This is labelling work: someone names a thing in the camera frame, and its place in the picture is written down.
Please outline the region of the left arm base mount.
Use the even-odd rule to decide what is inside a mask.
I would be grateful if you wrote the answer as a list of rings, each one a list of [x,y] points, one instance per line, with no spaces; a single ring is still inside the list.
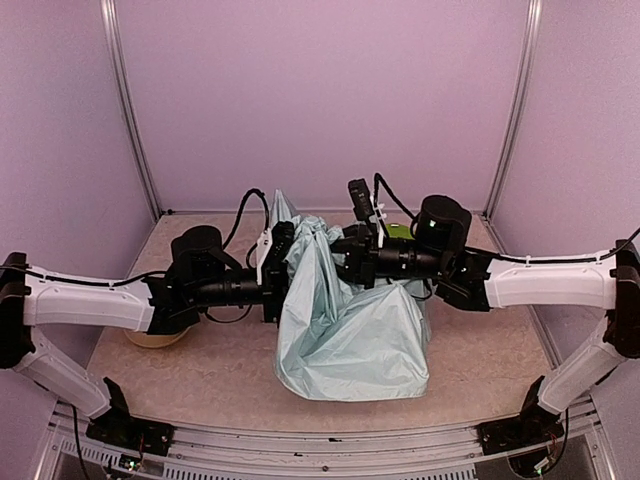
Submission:
[[[174,438],[175,427],[169,423],[132,416],[120,386],[104,377],[109,393],[109,408],[91,418],[88,438],[105,444],[166,457]]]

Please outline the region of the mint green folding umbrella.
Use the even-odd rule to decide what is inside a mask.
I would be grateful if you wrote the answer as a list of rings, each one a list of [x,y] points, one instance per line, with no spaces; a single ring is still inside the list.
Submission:
[[[431,338],[423,284],[379,280],[366,289],[345,282],[337,274],[343,257],[331,251],[344,237],[341,227],[300,213],[280,189],[270,216],[294,226],[274,360],[280,382],[313,401],[423,396]]]

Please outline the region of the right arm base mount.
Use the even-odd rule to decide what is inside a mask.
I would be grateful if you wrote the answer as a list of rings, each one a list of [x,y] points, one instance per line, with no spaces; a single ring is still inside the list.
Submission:
[[[482,422],[476,426],[484,455],[516,450],[562,437],[565,428],[559,413],[545,410],[539,403],[540,376],[525,396],[520,412],[512,417]]]

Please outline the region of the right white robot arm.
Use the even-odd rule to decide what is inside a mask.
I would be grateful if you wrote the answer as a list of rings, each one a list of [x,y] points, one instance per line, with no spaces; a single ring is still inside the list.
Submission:
[[[421,280],[446,304],[488,312],[520,305],[583,305],[606,315],[591,336],[532,385],[520,413],[556,418],[618,365],[639,356],[639,254],[630,240],[609,251],[569,257],[508,257],[467,246],[472,215],[443,195],[423,199],[411,236],[392,238],[372,200],[353,197],[358,224],[332,252],[345,281]]]

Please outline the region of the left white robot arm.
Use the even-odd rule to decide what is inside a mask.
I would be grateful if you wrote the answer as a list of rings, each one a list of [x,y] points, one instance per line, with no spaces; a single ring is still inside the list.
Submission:
[[[257,242],[256,267],[242,267],[226,252],[220,231],[200,225],[172,240],[166,271],[126,280],[64,277],[13,252],[1,266],[1,366],[31,378],[95,423],[127,419],[119,385],[90,375],[53,345],[41,326],[106,326],[167,336],[196,325],[213,307],[252,305],[262,306],[265,321],[277,322],[293,240],[293,224],[277,223]]]

